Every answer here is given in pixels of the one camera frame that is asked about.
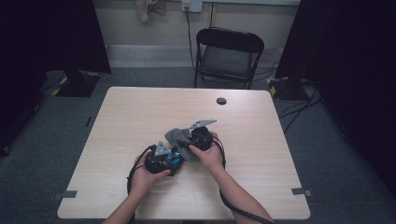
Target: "chair seat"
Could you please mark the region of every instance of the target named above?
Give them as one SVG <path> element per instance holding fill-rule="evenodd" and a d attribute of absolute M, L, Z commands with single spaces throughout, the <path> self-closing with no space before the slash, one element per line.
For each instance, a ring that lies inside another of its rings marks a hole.
<path fill-rule="evenodd" d="M 250 77 L 252 54 L 207 46 L 201 61 L 201 72 L 221 73 L 233 77 Z"/>

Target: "black stand base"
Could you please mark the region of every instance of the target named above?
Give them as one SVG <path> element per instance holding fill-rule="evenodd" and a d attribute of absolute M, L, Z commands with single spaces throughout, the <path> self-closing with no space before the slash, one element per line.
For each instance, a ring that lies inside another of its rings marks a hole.
<path fill-rule="evenodd" d="M 54 92 L 56 96 L 91 97 L 100 76 L 81 73 L 79 71 L 65 71 L 67 80 L 59 85 Z"/>
<path fill-rule="evenodd" d="M 291 83 L 287 78 L 267 79 L 270 92 L 275 100 L 280 101 L 307 101 L 308 95 L 303 86 Z"/>

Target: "light wood surface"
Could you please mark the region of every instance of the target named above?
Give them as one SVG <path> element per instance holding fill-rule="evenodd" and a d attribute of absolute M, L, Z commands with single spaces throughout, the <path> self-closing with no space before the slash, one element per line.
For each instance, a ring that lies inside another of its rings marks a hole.
<path fill-rule="evenodd" d="M 226 105 L 216 100 L 223 97 Z M 226 170 L 274 219 L 306 219 L 310 211 L 267 91 L 113 87 L 93 124 L 62 200 L 61 218 L 106 218 L 127 196 L 134 159 L 173 128 L 216 119 L 207 128 L 225 148 Z M 184 162 L 136 211 L 138 219 L 232 219 L 219 188 L 200 162 Z"/>

